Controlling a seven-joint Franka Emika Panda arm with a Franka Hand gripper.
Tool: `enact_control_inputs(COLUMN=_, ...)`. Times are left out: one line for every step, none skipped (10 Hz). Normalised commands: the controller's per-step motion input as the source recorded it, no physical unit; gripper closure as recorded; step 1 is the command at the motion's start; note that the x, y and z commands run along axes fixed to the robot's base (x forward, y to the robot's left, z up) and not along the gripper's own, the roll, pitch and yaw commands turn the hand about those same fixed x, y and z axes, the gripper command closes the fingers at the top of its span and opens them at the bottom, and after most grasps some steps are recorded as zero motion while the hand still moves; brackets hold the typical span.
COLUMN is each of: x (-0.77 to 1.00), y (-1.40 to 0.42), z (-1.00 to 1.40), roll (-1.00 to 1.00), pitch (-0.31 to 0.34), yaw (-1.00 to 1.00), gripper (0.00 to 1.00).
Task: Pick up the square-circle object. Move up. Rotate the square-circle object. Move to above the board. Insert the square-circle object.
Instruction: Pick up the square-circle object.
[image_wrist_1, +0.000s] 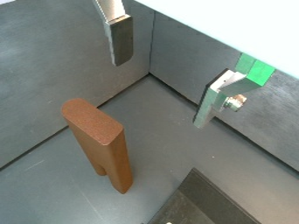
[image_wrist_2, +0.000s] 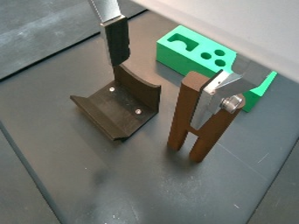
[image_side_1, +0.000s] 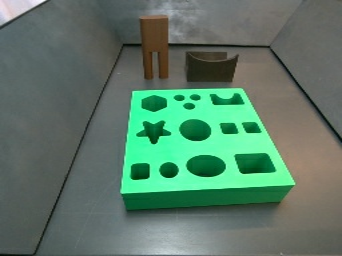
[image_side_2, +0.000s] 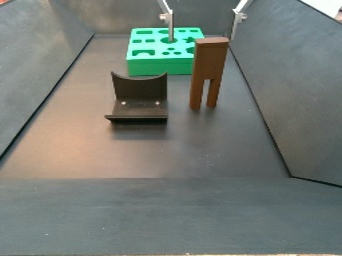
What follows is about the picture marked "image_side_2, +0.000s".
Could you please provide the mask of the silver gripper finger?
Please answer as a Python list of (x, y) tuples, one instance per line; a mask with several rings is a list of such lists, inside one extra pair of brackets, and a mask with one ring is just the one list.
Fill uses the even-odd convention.
[(244, 13), (244, 11), (248, 8), (250, 4), (251, 4), (251, 0), (240, 0), (236, 7), (232, 9), (234, 22), (232, 22), (230, 39), (235, 38), (238, 25), (247, 18), (247, 14)]
[(156, 0), (159, 7), (162, 9), (162, 13), (159, 14), (159, 19), (167, 24), (168, 26), (168, 41), (174, 41), (174, 11), (168, 6), (166, 0)]

